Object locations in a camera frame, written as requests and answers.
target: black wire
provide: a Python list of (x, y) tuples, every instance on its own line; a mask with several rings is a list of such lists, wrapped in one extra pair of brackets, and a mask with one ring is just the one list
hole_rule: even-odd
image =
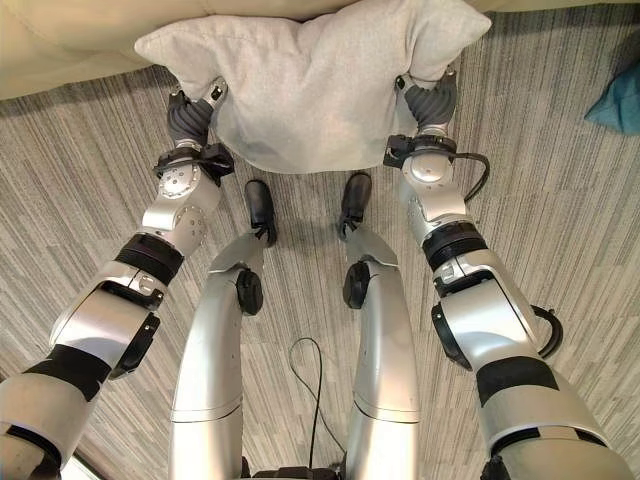
[[(298, 373), (298, 371), (296, 370), (296, 368), (293, 366), (293, 358), (291, 356), (291, 354), (293, 353), (293, 349), (295, 348), (295, 346), (302, 342), (302, 341), (309, 341), (312, 342), (317, 351), (318, 351), (318, 358), (320, 359), (320, 377), (318, 380), (318, 393), (314, 393), (312, 388), (309, 386), (309, 384), (307, 382), (305, 382), (302, 377), (300, 376), (300, 374)], [(313, 415), (313, 430), (311, 432), (311, 448), (309, 450), (309, 468), (312, 468), (313, 465), (313, 447), (315, 444), (315, 434), (316, 434), (316, 424), (318, 421), (318, 414), (320, 415), (320, 420), (322, 420), (322, 424), (324, 425), (324, 428), (327, 430), (327, 433), (329, 433), (329, 435), (331, 436), (331, 438), (333, 439), (333, 441), (336, 443), (336, 445), (338, 446), (338, 448), (342, 451), (342, 454), (345, 454), (345, 449), (342, 446), (342, 444), (338, 441), (338, 439), (336, 438), (335, 434), (333, 433), (333, 431), (331, 430), (331, 428), (329, 428), (329, 425), (327, 425), (327, 421), (324, 418), (324, 414), (322, 413), (322, 409), (320, 408), (320, 393), (322, 390), (322, 351), (320, 350), (320, 346), (318, 345), (318, 342), (316, 342), (313, 338), (311, 337), (301, 337), (298, 338), (295, 342), (293, 342), (291, 344), (291, 347), (289, 347), (289, 368), (291, 369), (291, 371), (293, 372), (293, 374), (296, 376), (296, 378), (300, 381), (300, 383), (302, 383), (302, 385), (304, 385), (304, 387), (307, 389), (307, 391), (311, 394), (311, 397), (316, 401), (316, 409)]]
[(477, 162), (480, 162), (484, 165), (484, 171), (480, 176), (480, 180), (478, 180), (476, 184), (473, 187), (471, 187), (471, 190), (469, 190), (469, 193), (467, 193), (464, 197), (464, 201), (468, 202), (473, 197), (475, 197), (478, 193), (480, 193), (480, 190), (482, 190), (482, 187), (484, 187), (485, 183), (487, 183), (487, 180), (489, 179), (489, 172), (491, 171), (491, 167), (489, 164), (489, 159), (479, 153), (470, 153), (470, 152), (456, 153), (453, 156), (453, 159), (456, 160), (458, 158), (468, 158), (469, 160), (476, 160)]
[(562, 345), (562, 339), (564, 338), (562, 323), (560, 323), (558, 317), (554, 315), (555, 312), (553, 310), (545, 310), (537, 305), (531, 305), (531, 308), (533, 309), (533, 313), (535, 313), (536, 317), (546, 320), (551, 326), (551, 336), (545, 346), (538, 352), (538, 355), (542, 358), (548, 358), (553, 355), (558, 348), (560, 348), (560, 345)]

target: blue cloth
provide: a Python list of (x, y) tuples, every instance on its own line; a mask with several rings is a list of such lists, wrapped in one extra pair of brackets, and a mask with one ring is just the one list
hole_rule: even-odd
[(640, 63), (609, 85), (585, 119), (621, 133), (640, 134)]

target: cushion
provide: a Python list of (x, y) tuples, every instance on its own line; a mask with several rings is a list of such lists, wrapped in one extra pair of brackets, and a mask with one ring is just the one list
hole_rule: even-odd
[(395, 78), (438, 80), (489, 27), (461, 0), (363, 0), (305, 23), (185, 20), (135, 49), (194, 99), (222, 75), (220, 140), (263, 170), (310, 173), (382, 163), (389, 134), (415, 133), (404, 101), (396, 108)]
[(611, 82), (585, 118), (621, 133), (640, 134), (640, 63)]

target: beige sofa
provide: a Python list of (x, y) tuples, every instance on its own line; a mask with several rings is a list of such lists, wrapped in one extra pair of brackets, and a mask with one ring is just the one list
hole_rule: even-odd
[[(306, 19), (354, 0), (0, 0), (0, 99), (148, 65), (134, 41), (212, 14)], [(467, 0), (480, 11), (584, 5), (589, 0)], [(611, 0), (611, 3), (637, 0)]]

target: robotic arm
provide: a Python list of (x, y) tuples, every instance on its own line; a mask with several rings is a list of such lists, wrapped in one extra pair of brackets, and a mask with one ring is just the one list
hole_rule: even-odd
[(476, 377), (490, 457), (482, 479), (633, 478), (584, 402), (536, 351), (534, 312), (452, 183), (455, 72), (433, 90), (409, 76), (396, 86), (418, 135), (390, 137), (384, 163), (402, 171), (409, 223), (440, 297), (431, 315), (445, 354)]
[(105, 380), (133, 372), (160, 325), (155, 311), (182, 262), (200, 245), (205, 220), (220, 199), (220, 178), (233, 160), (206, 145), (227, 86), (216, 79), (207, 96), (170, 97), (175, 148), (155, 168), (158, 196), (138, 232), (58, 318), (51, 352), (0, 384), (0, 477), (58, 478), (75, 450)]

